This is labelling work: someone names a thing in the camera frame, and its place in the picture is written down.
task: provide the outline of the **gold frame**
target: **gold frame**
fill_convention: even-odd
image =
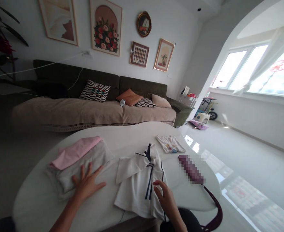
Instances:
[[[142,15],[146,15],[148,20],[149,20],[149,30],[148,30],[146,35],[141,34],[141,32],[139,30],[139,19],[141,18]],[[137,18],[137,31],[138,31],[138,33],[139,33],[139,35],[141,37],[147,37],[149,35],[149,33],[151,32],[151,30],[152,30],[152,20],[151,20],[151,17],[149,16],[149,14],[146,11],[143,11],[142,13],[139,14],[139,16]]]
[[[141,48],[144,48],[147,50],[147,56],[146,56],[146,60],[145,60],[145,66],[141,65],[141,64],[137,64],[137,63],[131,63],[131,58],[132,58],[132,54],[133,53],[130,53],[130,60],[129,60],[129,64],[134,64],[136,66],[139,66],[139,67],[142,67],[142,68],[146,68],[146,64],[147,64],[147,59],[148,59],[148,54],[149,54],[149,47],[145,46],[145,45],[142,45],[140,43],[137,43],[137,42],[134,42],[132,41],[131,42],[131,49],[133,49],[133,44],[137,44],[138,46],[140,46]]]
[[[119,29],[119,31],[120,31],[120,36],[119,36],[119,55],[117,55],[117,54],[112,54],[112,53],[107,53],[107,52],[100,51],[100,50],[97,50],[97,49],[94,49],[94,48],[93,48],[93,42],[94,42],[94,41],[93,41],[93,23],[92,23],[92,21],[91,21],[91,0],[89,0],[91,49],[93,49],[93,50],[95,50],[95,51],[98,51],[98,52],[105,53],[105,54],[110,54],[110,55],[114,55],[114,56],[120,57],[120,51],[121,51],[121,50],[120,50],[120,43],[121,43],[121,37],[122,37],[121,34],[122,34],[122,22],[123,22],[123,8],[120,7],[119,5],[116,5],[116,4],[113,3],[113,2],[110,2],[109,0],[105,0],[105,1],[107,1],[107,2],[109,2],[109,3],[111,3],[111,4],[113,4],[113,5],[115,5],[115,6],[119,7],[119,8],[121,8],[120,29]]]
[[[74,10],[74,0],[69,0],[69,1],[71,1],[71,3],[72,3],[72,11],[73,11],[73,19],[74,19],[76,44],[69,43],[69,42],[66,42],[66,41],[61,41],[61,40],[58,40],[58,39],[55,39],[55,38],[51,38],[51,37],[48,36],[46,25],[45,25],[45,20],[44,20],[44,16],[43,16],[41,2],[40,2],[40,0],[38,0],[39,6],[40,6],[40,11],[41,11],[41,16],[42,16],[43,24],[44,24],[44,28],[45,28],[46,37],[49,38],[49,39],[52,39],[52,40],[56,40],[56,41],[64,42],[64,43],[71,44],[71,45],[74,45],[74,46],[78,46],[78,37],[77,37],[77,30],[76,30],[76,18],[75,18],[75,10]]]
[[[166,71],[162,70],[162,69],[159,69],[159,68],[156,68],[158,55],[159,55],[159,51],[160,51],[162,42],[165,42],[166,44],[169,44],[169,45],[172,46],[171,55],[170,55],[170,58],[169,58],[169,61],[168,61],[168,66],[167,66],[167,70]],[[168,68],[169,68],[169,65],[170,65],[170,60],[171,60],[171,57],[172,57],[173,50],[174,50],[174,43],[171,43],[171,42],[169,42],[168,40],[165,40],[165,39],[160,39],[159,46],[158,46],[158,51],[157,51],[157,56],[156,56],[156,61],[155,61],[155,65],[154,65],[154,69],[157,69],[157,70],[160,70],[160,71],[163,71],[163,72],[167,72]]]

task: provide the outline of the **wheel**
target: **wheel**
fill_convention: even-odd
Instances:
[[[215,120],[217,119],[217,113],[213,112],[213,111],[210,111],[209,112],[209,115],[210,115],[210,119],[209,120]]]

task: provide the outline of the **sofa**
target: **sofa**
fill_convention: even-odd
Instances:
[[[51,64],[34,60],[33,67]],[[36,81],[19,81],[16,84],[32,90],[48,83],[63,84],[69,98],[50,99],[32,96],[12,110],[15,126],[39,124],[51,131],[75,131],[95,126],[134,125],[144,121],[160,121],[174,127],[182,126],[192,109],[167,97],[167,85],[115,74],[83,69],[66,64],[52,64],[35,70]],[[87,80],[109,85],[105,103],[78,99]],[[172,108],[122,106],[116,97],[131,89],[138,95],[151,99],[152,94],[167,99]]]

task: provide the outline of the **beige sofa cover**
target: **beige sofa cover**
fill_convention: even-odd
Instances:
[[[16,127],[40,125],[45,130],[65,132],[96,126],[126,126],[159,121],[173,126],[176,112],[161,107],[121,107],[117,101],[88,101],[76,98],[30,99],[12,111]]]

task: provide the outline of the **round mirror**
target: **round mirror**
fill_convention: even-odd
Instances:
[[[149,14],[144,11],[142,12],[137,20],[137,30],[142,37],[146,37],[149,35],[152,29],[152,21]]]

